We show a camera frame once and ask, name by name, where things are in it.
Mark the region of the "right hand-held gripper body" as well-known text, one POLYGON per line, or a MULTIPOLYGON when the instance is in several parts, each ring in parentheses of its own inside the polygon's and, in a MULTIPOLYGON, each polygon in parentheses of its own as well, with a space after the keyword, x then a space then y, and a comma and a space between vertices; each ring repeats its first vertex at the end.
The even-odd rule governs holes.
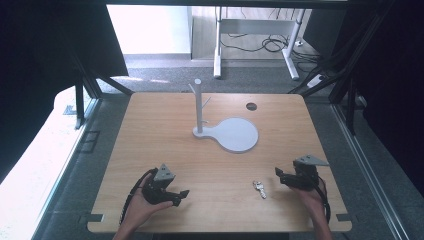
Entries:
POLYGON ((315 186, 319 185, 317 167, 328 165, 328 162, 313 155, 304 155, 296 158, 293 161, 296 177, 295 187, 301 190, 312 190, 315 186))

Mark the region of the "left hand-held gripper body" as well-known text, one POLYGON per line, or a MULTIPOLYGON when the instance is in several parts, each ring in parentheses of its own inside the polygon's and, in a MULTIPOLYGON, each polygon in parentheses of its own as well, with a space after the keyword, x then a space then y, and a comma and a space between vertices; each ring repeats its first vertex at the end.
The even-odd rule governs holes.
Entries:
POLYGON ((175 202, 175 197, 166 189, 174 180, 175 175, 169 168, 162 164, 159 168, 155 168, 151 176, 147 178, 142 189, 145 200, 153 205, 171 201, 175 202))

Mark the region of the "silver key bunch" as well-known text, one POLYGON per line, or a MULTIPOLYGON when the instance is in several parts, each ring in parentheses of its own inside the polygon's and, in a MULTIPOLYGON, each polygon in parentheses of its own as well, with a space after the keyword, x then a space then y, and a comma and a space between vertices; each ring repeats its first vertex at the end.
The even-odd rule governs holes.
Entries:
POLYGON ((264 190, 264 185, 263 185, 262 182, 260 182, 260 181, 254 181, 253 182, 253 187, 259 192, 260 196, 263 199, 266 199, 267 198, 266 192, 264 190))

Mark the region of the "person's right hand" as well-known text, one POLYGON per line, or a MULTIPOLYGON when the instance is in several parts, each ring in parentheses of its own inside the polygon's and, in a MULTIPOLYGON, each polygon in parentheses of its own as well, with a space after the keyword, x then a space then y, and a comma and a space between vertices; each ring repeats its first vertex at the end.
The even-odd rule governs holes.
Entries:
POLYGON ((306 207, 307 212, 313 220, 326 220, 325 208, 322 203, 322 199, 316 190, 304 191, 297 188, 292 188, 292 191, 294 191, 300 198, 300 201, 306 207))

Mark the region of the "person's left hand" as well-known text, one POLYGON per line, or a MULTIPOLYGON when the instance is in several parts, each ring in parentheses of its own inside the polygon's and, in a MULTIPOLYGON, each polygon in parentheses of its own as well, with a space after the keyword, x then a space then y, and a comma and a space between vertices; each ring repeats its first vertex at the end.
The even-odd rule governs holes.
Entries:
POLYGON ((172 206, 172 201, 152 205, 147 202, 141 194, 135 194, 129 203, 121 226, 135 231, 138 227, 143 225, 154 213, 170 208, 172 206))

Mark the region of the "white key stand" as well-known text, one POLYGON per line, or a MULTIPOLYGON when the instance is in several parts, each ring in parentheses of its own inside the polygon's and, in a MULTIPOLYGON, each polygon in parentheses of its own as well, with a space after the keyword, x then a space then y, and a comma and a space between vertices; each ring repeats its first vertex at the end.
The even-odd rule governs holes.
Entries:
POLYGON ((236 154, 248 152, 256 146, 259 140, 259 131, 255 124, 246 118, 230 117, 223 119, 215 126, 205 126, 203 108, 210 98, 203 101, 200 79, 195 79, 193 84, 189 84, 189 87, 195 96, 196 126, 192 130, 194 137, 212 139, 224 150, 236 154))

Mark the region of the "white power strip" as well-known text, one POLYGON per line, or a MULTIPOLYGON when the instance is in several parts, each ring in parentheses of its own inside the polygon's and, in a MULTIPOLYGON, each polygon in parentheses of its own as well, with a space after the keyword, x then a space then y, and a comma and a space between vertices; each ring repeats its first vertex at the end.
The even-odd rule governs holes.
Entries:
POLYGON ((319 83, 321 83, 323 80, 325 80, 326 77, 324 75, 318 74, 317 76, 315 76, 312 80, 310 80, 307 83, 307 87, 308 88, 313 88, 316 85, 318 85, 319 83))

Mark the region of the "black curtain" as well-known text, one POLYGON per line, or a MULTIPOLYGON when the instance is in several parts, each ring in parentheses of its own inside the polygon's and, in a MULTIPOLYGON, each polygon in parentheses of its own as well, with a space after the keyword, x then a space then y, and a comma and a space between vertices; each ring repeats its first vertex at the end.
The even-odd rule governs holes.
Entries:
POLYGON ((0 0, 0 183, 85 74, 128 74, 104 4, 0 0))
POLYGON ((424 192, 424 0, 394 0, 352 77, 368 125, 424 192))

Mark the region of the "aluminium rail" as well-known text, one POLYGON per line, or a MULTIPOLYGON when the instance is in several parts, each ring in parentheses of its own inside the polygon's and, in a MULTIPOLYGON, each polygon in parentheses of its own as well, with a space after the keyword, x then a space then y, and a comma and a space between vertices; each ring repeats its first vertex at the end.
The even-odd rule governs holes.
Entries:
POLYGON ((410 237, 397 213, 392 202, 384 191, 379 179, 372 169, 365 152, 360 145, 357 137, 347 127, 343 111, 340 106, 332 105, 331 109, 337 119, 337 122, 346 138, 346 141, 354 155, 354 158, 364 176, 367 185, 377 203, 377 206, 384 217, 387 226, 395 240, 410 240, 410 237))

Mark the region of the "black metal frame strut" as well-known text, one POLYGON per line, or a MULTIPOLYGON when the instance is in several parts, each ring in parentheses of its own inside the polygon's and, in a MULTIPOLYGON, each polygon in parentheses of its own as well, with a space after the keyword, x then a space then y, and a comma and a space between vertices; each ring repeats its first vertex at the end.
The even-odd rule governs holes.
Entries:
POLYGON ((76 124, 75 129, 79 130, 86 122, 85 118, 85 109, 84 109, 84 91, 86 89, 88 95, 91 98, 98 99, 102 95, 102 90, 100 89, 97 80, 100 79, 118 91, 124 93, 125 95, 132 95, 133 91, 124 85, 113 80, 110 76, 100 74, 94 70, 88 70, 84 64, 79 59, 76 53, 72 53, 72 60, 76 66, 76 76, 75 81, 75 103, 76 103, 76 124))
POLYGON ((309 72, 309 74, 297 87, 289 91, 289 94, 299 94, 306 98, 327 86, 334 84, 333 90, 328 96, 328 99, 332 104, 338 104, 344 97, 347 97, 345 125, 348 130, 354 134, 355 130, 353 127, 353 118, 356 106, 355 98, 357 90, 354 83, 353 70, 359 62, 360 57, 365 52, 373 35, 381 25, 383 19, 383 13, 373 13, 369 16, 344 47, 342 47, 334 56, 321 61, 309 72), (330 70, 335 65, 340 65, 341 69, 334 75, 325 78, 314 87, 305 90, 307 84, 310 83, 314 77, 325 70, 330 70))

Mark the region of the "white desk frame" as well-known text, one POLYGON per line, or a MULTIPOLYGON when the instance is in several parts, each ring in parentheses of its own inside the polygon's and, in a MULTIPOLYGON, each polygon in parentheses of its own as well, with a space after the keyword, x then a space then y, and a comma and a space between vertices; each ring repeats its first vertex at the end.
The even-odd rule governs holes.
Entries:
POLYGON ((215 9, 216 41, 214 51, 213 76, 221 77, 221 35, 222 34, 253 34, 253 35, 283 35, 289 38, 288 46, 281 50, 286 66, 293 80, 299 79, 299 74, 291 54, 297 41, 305 9, 300 9, 295 20, 251 20, 222 18, 222 8, 215 9))

